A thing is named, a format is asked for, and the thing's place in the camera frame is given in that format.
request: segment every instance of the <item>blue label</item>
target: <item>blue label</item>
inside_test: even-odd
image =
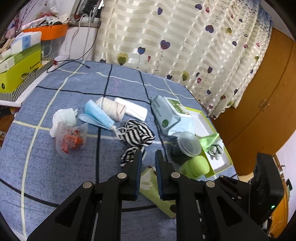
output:
[[[22,49],[25,50],[31,45],[31,35],[22,37]]]

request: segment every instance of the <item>bed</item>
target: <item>bed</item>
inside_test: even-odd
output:
[[[112,131],[89,125],[84,149],[62,158],[49,135],[52,116],[59,109],[83,113],[90,99],[120,97],[148,109],[145,123],[154,132],[146,148],[143,169],[154,165],[154,153],[162,150],[172,162],[172,139],[161,134],[149,100],[155,95],[178,98],[190,108],[203,111],[182,85],[123,66],[85,61],[90,68],[69,63],[49,74],[24,102],[0,151],[0,212],[12,230],[25,239],[83,182],[99,183],[121,172],[120,156],[129,147]],[[117,127],[130,117],[125,115]],[[221,173],[236,177],[231,166]],[[214,180],[215,176],[202,180]],[[121,240],[175,240],[176,220],[169,218],[143,195],[136,202],[123,202]]]

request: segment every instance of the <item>green bottle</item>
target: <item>green bottle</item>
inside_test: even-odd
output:
[[[195,156],[186,161],[179,169],[179,173],[191,179],[207,174],[210,171],[209,163],[203,156]]]

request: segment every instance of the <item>orange tray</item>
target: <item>orange tray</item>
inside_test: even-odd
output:
[[[30,28],[24,30],[24,32],[42,32],[41,40],[53,40],[63,37],[67,34],[68,24],[63,25],[53,25],[53,26],[44,26],[37,28]]]

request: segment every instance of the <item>yellow shoe box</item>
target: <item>yellow shoe box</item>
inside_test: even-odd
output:
[[[0,74],[0,93],[13,92],[26,76],[41,66],[41,49],[30,54],[6,72]]]

